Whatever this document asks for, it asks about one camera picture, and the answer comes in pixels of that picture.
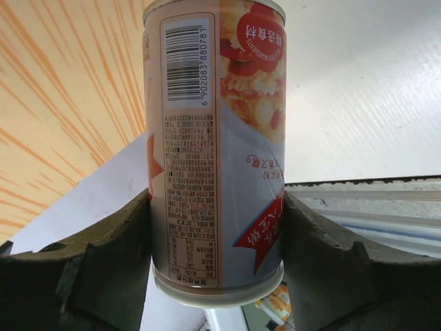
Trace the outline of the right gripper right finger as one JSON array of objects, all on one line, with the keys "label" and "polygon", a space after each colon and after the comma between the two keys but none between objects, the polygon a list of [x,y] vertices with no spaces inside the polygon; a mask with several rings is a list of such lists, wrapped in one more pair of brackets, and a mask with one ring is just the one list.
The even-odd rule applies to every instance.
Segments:
[{"label": "right gripper right finger", "polygon": [[439,330],[440,260],[366,239],[284,197],[282,254],[297,330]]}]

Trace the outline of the pink red porridge can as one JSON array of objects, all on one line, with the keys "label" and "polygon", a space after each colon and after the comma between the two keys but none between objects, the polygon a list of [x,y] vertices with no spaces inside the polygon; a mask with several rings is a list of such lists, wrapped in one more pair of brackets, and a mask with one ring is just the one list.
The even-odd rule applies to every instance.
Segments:
[{"label": "pink red porridge can", "polygon": [[285,20],[273,1],[143,13],[154,280],[182,304],[244,305],[282,280]]}]

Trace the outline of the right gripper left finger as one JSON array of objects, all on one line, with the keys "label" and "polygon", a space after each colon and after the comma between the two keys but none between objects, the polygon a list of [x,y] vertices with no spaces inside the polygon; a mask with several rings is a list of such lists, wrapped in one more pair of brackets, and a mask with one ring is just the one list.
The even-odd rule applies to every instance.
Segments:
[{"label": "right gripper left finger", "polygon": [[38,252],[1,245],[2,330],[138,330],[152,253],[143,191]]}]

